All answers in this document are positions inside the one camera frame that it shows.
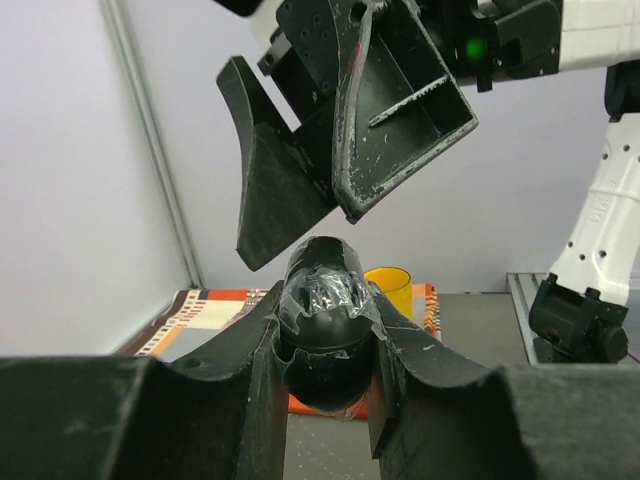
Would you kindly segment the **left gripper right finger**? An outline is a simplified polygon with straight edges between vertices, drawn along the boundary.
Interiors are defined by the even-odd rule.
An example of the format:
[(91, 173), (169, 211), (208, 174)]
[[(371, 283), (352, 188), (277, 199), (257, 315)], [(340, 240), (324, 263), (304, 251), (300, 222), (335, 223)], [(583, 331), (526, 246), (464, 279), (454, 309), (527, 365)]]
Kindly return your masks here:
[(372, 292), (384, 337), (367, 400), (384, 479), (635, 479), (639, 371), (487, 368)]

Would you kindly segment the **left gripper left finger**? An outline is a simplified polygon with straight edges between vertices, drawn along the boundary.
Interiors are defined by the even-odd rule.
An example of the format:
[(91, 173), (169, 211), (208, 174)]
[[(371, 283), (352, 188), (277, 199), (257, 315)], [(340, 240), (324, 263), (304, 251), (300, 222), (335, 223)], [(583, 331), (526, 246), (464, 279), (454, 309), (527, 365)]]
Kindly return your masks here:
[(151, 356), (1, 362), (5, 479), (279, 479), (286, 389), (275, 285), (171, 363)]

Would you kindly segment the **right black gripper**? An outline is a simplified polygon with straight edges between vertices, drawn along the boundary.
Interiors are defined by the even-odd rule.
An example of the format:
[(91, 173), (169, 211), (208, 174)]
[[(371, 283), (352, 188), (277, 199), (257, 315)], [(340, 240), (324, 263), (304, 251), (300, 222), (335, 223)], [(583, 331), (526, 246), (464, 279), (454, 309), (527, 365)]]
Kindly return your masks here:
[(338, 206), (357, 223), (478, 125), (460, 90), (492, 83), (496, 11), (474, 1), (285, 1), (261, 59), (217, 78), (241, 150), (236, 250), (252, 271)]

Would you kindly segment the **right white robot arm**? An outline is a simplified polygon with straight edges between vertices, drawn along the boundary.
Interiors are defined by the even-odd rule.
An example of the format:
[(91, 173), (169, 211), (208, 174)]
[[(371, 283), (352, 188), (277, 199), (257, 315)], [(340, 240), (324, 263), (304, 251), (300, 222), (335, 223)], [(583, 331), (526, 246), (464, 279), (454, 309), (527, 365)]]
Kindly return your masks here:
[(478, 146), (505, 198), (582, 203), (522, 325), (528, 356), (615, 363), (639, 255), (635, 1), (230, 1), (266, 43), (217, 78), (240, 141), (237, 250), (258, 270), (340, 209), (357, 222), (478, 125), (463, 87), (513, 82)]

